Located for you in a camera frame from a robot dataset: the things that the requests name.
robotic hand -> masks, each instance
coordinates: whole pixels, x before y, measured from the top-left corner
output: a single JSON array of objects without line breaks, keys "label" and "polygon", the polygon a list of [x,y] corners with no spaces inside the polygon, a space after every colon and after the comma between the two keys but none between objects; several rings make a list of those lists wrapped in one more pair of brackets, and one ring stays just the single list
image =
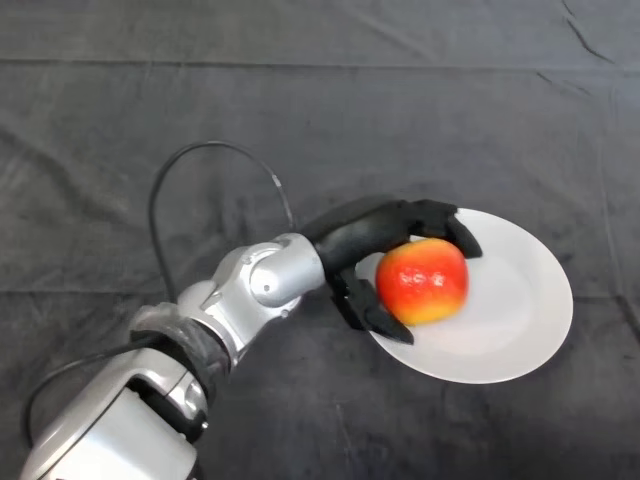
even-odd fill
[{"label": "robotic hand", "polygon": [[328,284],[353,328],[407,343],[411,332],[355,275],[356,264],[411,235],[444,238],[467,258],[482,254],[453,205],[422,200],[359,201],[271,242],[233,250],[211,280],[177,304],[143,308],[133,339],[149,348],[111,360],[41,434],[21,480],[202,480],[192,443],[208,427],[215,384],[271,320]]}]

dark fabric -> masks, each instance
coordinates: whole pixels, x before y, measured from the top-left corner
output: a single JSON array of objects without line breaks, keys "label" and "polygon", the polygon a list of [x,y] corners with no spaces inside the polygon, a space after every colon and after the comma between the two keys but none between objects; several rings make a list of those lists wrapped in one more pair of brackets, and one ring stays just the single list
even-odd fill
[{"label": "dark fabric", "polygon": [[[278,172],[301,222],[367,194],[514,221],[576,308],[543,368],[467,386],[403,367],[314,294],[221,389],[210,478],[638,478],[639,20],[623,0],[2,2],[3,474],[26,458],[36,379],[162,300],[152,174],[226,139]],[[228,152],[194,153],[166,187],[181,288],[286,228],[268,179]],[[47,390],[36,429],[91,371]]]}]

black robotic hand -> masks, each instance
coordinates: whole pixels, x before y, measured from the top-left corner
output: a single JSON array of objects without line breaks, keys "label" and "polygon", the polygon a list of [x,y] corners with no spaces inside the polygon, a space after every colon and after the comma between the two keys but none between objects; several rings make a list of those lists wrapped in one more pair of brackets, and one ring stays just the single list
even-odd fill
[{"label": "black robotic hand", "polygon": [[411,235],[447,240],[465,258],[481,257],[480,245],[455,217],[457,211],[455,205],[434,200],[367,198],[328,212],[300,233],[318,252],[332,299],[352,328],[412,344],[409,329],[382,308],[373,286],[356,277],[355,266],[372,253],[409,242]]}]

silver robotic arm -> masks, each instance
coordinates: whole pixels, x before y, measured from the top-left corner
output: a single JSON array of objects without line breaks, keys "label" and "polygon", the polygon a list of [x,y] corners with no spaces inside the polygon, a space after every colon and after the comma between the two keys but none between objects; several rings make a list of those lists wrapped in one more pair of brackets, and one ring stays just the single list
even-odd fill
[{"label": "silver robotic arm", "polygon": [[410,235],[444,238],[467,258],[482,255],[456,210],[430,200],[358,202],[301,233],[233,250],[177,304],[138,312],[132,338],[152,333],[163,341],[111,360],[40,435],[21,480],[202,480],[192,442],[208,427],[216,378],[236,367],[265,325],[327,283],[351,327],[412,343],[355,266]]},{"label": "silver robotic arm", "polygon": [[[216,342],[221,348],[209,350],[221,355],[202,363],[224,374],[267,323],[289,315],[324,281],[311,242],[286,234],[230,252],[211,280],[189,287],[177,306],[146,307],[132,329],[174,332],[196,354]],[[194,329],[194,321],[202,328]],[[189,437],[207,428],[212,400],[201,382],[203,375],[197,378],[160,350],[119,355],[41,434],[21,480],[195,479],[196,450]]]}]

cable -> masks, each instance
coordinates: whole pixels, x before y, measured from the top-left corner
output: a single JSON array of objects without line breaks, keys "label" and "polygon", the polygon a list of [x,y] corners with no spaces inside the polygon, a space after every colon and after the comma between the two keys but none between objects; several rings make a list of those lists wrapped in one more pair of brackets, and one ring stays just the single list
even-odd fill
[{"label": "cable", "polygon": [[[289,229],[291,231],[295,230],[295,221],[293,218],[293,213],[291,211],[291,206],[289,205],[289,200],[282,188],[282,182],[278,176],[271,170],[271,167],[267,165],[262,160],[254,157],[249,151],[246,149],[234,145],[232,143],[218,141],[218,140],[210,140],[206,142],[192,143],[191,145],[187,145],[186,147],[181,148],[177,152],[175,152],[169,159],[162,165],[156,177],[153,181],[153,185],[151,186],[151,191],[149,192],[149,200],[147,204],[147,219],[149,222],[149,233],[151,235],[151,243],[153,245],[153,250],[156,255],[156,259],[158,260],[158,267],[160,268],[160,273],[162,275],[162,279],[164,281],[165,287],[167,289],[167,296],[169,297],[169,301],[175,303],[177,300],[175,283],[173,282],[173,278],[171,277],[171,273],[167,266],[167,260],[164,255],[164,251],[162,249],[162,245],[160,243],[160,239],[158,237],[158,227],[156,223],[155,210],[156,210],[156,200],[158,197],[158,193],[160,192],[160,188],[162,187],[162,183],[164,179],[171,170],[171,167],[175,165],[175,163],[180,160],[184,155],[191,152],[192,150],[196,150],[198,148],[203,147],[220,147],[227,148],[229,150],[233,150],[237,153],[244,155],[245,158],[254,162],[259,167],[261,167],[273,181],[276,189],[278,190],[278,195],[280,197],[280,202],[282,203],[282,207],[284,208],[285,215],[287,216],[287,220],[289,222]],[[42,378],[38,384],[29,392],[26,401],[22,405],[22,410],[20,411],[20,430],[23,436],[23,439],[29,449],[33,448],[33,435],[31,433],[31,413],[33,410],[33,404],[40,394],[42,390],[44,390],[47,385],[49,385],[53,380],[58,378],[60,375],[67,373],[76,368],[84,367],[86,365],[90,365],[92,363],[96,363],[102,360],[107,360],[109,358],[115,357],[122,353],[131,352],[133,350],[138,350],[140,348],[145,348],[151,346],[156,340],[157,335],[150,335],[145,338],[127,343],[125,345],[121,345],[119,347],[112,348],[110,350],[105,350],[100,353],[94,353],[92,355],[88,355],[86,357],[80,358],[73,362],[69,362],[65,365],[62,365],[55,370],[52,370],[44,378]]]},{"label": "cable", "polygon": [[62,365],[52,371],[50,371],[44,378],[42,378],[38,384],[29,392],[27,399],[22,405],[22,410],[20,411],[20,433],[27,444],[29,449],[33,448],[33,435],[31,433],[31,413],[33,410],[33,404],[44,388],[49,385],[53,380],[58,378],[63,373],[66,373],[75,368],[84,367],[86,365],[90,365],[92,363],[99,362],[101,360],[107,360],[109,358],[115,357],[122,353],[131,352],[133,350],[138,350],[139,348],[145,348],[151,346],[155,341],[157,341],[157,335],[149,335],[147,337],[141,338],[139,340],[127,343],[125,345],[120,345],[115,348],[111,348],[109,350],[105,350],[100,353],[94,353],[92,355],[87,355],[86,357],[80,358],[73,362],[69,362],[65,365]]},{"label": "cable", "polygon": [[164,250],[162,249],[162,245],[158,237],[158,226],[156,223],[155,212],[156,199],[158,197],[158,193],[160,192],[160,188],[162,187],[162,183],[164,182],[165,176],[167,175],[171,167],[173,167],[175,163],[187,153],[191,152],[192,150],[204,147],[219,147],[232,150],[234,152],[240,153],[245,158],[262,168],[271,177],[273,184],[278,190],[280,202],[282,203],[282,207],[284,208],[287,220],[289,222],[289,229],[291,231],[295,230],[293,213],[291,211],[291,206],[289,205],[289,200],[287,199],[284,189],[282,188],[282,182],[280,182],[278,176],[265,162],[254,157],[248,150],[243,147],[239,147],[232,143],[219,140],[209,140],[206,142],[192,143],[191,145],[187,145],[186,147],[181,148],[173,155],[171,155],[171,157],[169,157],[164,165],[160,167],[160,170],[158,170],[158,173],[156,174],[156,177],[153,181],[153,185],[151,186],[151,191],[149,192],[149,201],[147,204],[147,220],[149,222],[149,234],[151,235],[151,243],[153,245],[153,250],[158,261],[158,267],[160,269],[160,274],[162,275],[162,280],[164,281],[165,288],[167,290],[167,297],[172,303],[175,303],[177,301],[178,296],[176,293],[175,283],[173,281],[173,278],[171,277],[171,272],[169,271],[169,267],[167,265],[167,259],[164,254]]}]

